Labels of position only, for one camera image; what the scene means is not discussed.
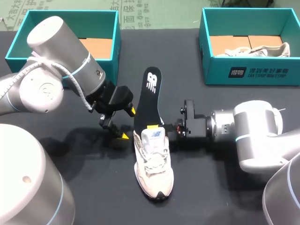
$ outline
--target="white cable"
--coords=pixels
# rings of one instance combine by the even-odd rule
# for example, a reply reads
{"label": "white cable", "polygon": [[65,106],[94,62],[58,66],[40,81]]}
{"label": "white cable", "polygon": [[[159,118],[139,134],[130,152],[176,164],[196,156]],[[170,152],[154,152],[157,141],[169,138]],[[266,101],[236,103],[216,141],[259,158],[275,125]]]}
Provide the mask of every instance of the white cable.
{"label": "white cable", "polygon": [[41,67],[42,65],[46,65],[46,64],[51,64],[53,67],[55,68],[58,68],[60,69],[61,71],[63,71],[70,79],[71,81],[73,82],[74,86],[76,87],[78,93],[79,93],[79,96],[80,98],[82,99],[85,107],[88,109],[88,110],[91,110],[92,107],[90,106],[90,104],[85,100],[85,97],[83,95],[83,91],[79,85],[79,83],[77,82],[77,80],[73,77],[73,75],[65,68],[63,67],[62,65],[56,63],[56,62],[52,62],[52,61],[49,61],[49,60],[46,60],[46,59],[42,59],[43,61],[41,61],[40,59],[38,60],[36,57],[29,57],[28,60],[34,60],[34,61],[38,61],[34,64],[31,64],[29,66],[27,66],[25,69],[23,69],[21,72],[19,72],[16,76],[13,77],[13,80],[8,84],[8,86],[6,87],[6,90],[3,91],[3,93],[0,93],[0,99],[3,98],[3,96],[5,96],[8,91],[11,89],[11,87],[20,79],[22,78],[24,75],[28,74],[30,71],[38,68],[38,67]]}
{"label": "white cable", "polygon": [[56,62],[51,62],[51,65],[54,66],[55,68],[59,68],[61,71],[63,71],[70,79],[71,81],[73,82],[74,86],[76,87],[78,93],[79,93],[79,96],[80,98],[82,99],[85,107],[88,109],[88,110],[91,110],[92,107],[90,106],[90,104],[85,100],[85,97],[83,95],[83,91],[79,85],[79,83],[77,82],[77,80],[73,77],[73,75],[65,68],[63,67],[62,65],[56,63]]}
{"label": "white cable", "polygon": [[0,93],[0,99],[2,99],[7,93],[8,91],[11,89],[12,86],[14,86],[14,84],[20,80],[24,75],[26,75],[27,73],[29,73],[30,71],[41,67],[43,65],[42,62],[36,62],[34,64],[31,64],[30,66],[26,67],[25,69],[21,70],[17,75],[15,75],[12,79],[12,81],[7,85],[6,89]]}

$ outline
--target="shoe tongue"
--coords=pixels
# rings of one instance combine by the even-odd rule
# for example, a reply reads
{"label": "shoe tongue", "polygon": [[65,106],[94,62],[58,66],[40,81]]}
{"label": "shoe tongue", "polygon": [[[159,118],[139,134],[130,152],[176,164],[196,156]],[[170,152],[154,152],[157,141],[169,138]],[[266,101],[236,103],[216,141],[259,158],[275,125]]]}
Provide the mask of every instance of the shoe tongue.
{"label": "shoe tongue", "polygon": [[141,134],[142,144],[147,153],[163,152],[165,147],[165,129],[163,127],[144,129]]}

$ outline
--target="black insole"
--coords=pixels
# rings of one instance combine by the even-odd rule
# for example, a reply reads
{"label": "black insole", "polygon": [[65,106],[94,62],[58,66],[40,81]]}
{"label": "black insole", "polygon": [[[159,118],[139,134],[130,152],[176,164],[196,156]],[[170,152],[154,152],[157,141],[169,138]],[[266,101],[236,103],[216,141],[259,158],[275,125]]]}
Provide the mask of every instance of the black insole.
{"label": "black insole", "polygon": [[161,125],[158,113],[158,97],[162,81],[159,68],[149,67],[144,72],[140,101],[135,112],[135,132],[141,136],[149,125]]}

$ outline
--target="box label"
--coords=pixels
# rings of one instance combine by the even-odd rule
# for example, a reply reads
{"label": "box label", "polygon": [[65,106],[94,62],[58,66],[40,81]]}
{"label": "box label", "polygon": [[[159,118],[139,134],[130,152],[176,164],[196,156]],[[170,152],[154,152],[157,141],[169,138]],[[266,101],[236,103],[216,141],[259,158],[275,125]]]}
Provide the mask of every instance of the box label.
{"label": "box label", "polygon": [[231,67],[229,78],[243,78],[246,73],[246,67]]}
{"label": "box label", "polygon": [[289,72],[287,68],[250,68],[249,78],[285,78]]}

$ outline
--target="new balance logo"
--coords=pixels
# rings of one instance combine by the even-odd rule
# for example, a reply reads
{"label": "new balance logo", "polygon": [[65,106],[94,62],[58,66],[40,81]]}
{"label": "new balance logo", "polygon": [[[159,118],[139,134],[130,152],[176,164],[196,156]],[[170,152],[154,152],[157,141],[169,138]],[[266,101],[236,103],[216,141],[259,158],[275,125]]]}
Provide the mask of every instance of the new balance logo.
{"label": "new balance logo", "polygon": [[155,87],[156,87],[158,78],[156,77],[155,74],[148,73],[147,81],[148,81],[148,83],[147,83],[146,87],[149,88],[149,90],[151,90],[155,94],[155,91],[156,91]]}
{"label": "new balance logo", "polygon": [[158,137],[161,131],[154,132],[151,137]]}

